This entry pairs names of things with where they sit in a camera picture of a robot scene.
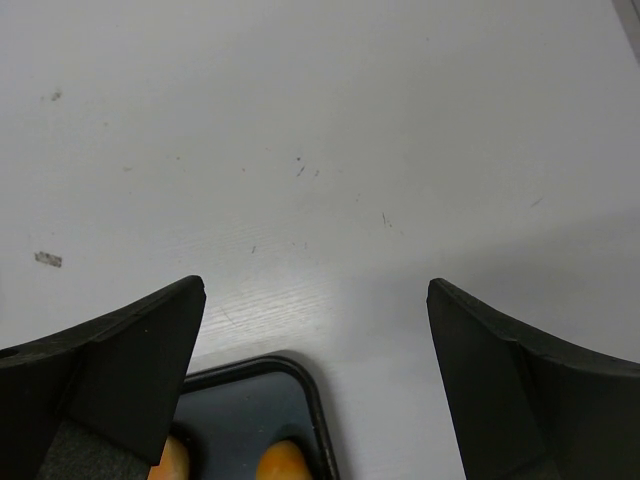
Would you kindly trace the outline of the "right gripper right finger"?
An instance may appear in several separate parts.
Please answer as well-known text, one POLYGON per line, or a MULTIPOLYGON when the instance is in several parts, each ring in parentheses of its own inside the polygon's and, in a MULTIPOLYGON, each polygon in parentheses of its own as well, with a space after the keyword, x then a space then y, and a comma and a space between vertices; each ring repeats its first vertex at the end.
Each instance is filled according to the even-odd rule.
POLYGON ((469 479, 636 479, 639 366, 509 317, 444 279, 427 311, 469 479))

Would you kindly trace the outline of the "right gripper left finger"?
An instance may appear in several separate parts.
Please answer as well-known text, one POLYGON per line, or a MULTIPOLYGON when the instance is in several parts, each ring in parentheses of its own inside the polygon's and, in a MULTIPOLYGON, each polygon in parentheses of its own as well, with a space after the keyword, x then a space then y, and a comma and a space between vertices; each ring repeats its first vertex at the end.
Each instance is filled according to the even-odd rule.
POLYGON ((205 301, 191 275, 2 349, 2 478, 146 478, 169 436, 205 301))

